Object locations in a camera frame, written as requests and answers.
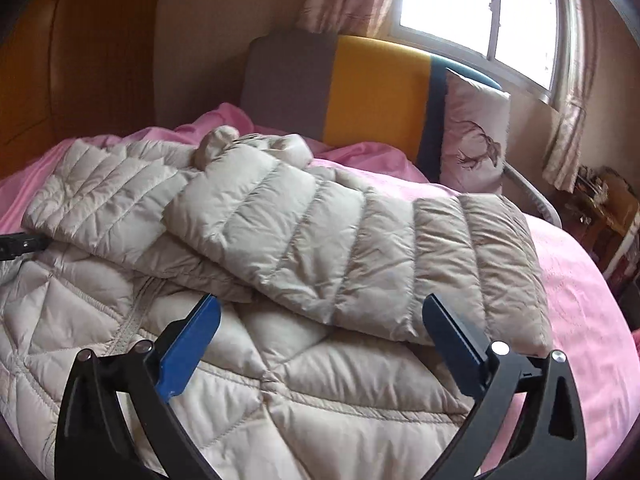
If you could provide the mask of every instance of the pink bed sheet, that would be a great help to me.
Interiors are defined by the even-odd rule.
[[[254,131],[279,134],[254,126],[242,110],[225,104],[176,130],[147,128],[125,139],[197,144],[208,131],[222,124],[235,126],[241,134]],[[122,139],[101,136],[87,140],[105,146]],[[0,182],[0,233],[19,230],[26,205],[71,142],[72,139],[61,142],[25,170]],[[339,164],[342,162],[356,166],[346,169],[390,196],[413,200],[455,195],[444,186],[427,184],[424,176],[394,148],[364,143],[350,150],[331,150],[316,141],[309,143],[316,156],[323,157],[316,158],[313,165],[343,167]],[[367,158],[367,149],[373,157]],[[580,395],[588,447],[588,480],[591,480],[620,446],[640,413],[640,360],[615,300],[580,245],[545,221],[527,216],[527,222],[543,271],[554,344],[568,355]],[[521,406],[522,398],[516,398],[483,470],[498,463]]]

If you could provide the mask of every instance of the white pillow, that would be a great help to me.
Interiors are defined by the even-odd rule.
[[[502,192],[510,95],[447,69],[440,183],[463,193]]]

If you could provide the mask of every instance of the blue gripper pad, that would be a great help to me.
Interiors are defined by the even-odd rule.
[[[220,303],[207,294],[185,320],[183,329],[160,359],[156,392],[164,402],[184,391],[220,326],[221,316]]]

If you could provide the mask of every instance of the window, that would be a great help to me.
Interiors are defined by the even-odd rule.
[[[392,35],[548,98],[559,7],[558,0],[401,0]]]

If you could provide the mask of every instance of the beige puffer jacket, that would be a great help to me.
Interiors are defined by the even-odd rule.
[[[49,478],[79,349],[154,339],[203,292],[223,300],[222,324],[171,404],[225,480],[421,478],[471,406],[422,326],[430,292],[490,338],[548,350],[540,270],[511,203],[402,202],[349,173],[303,171],[310,158],[297,136],[232,130],[197,150],[68,150],[24,218],[56,242],[0,274],[0,410]]]

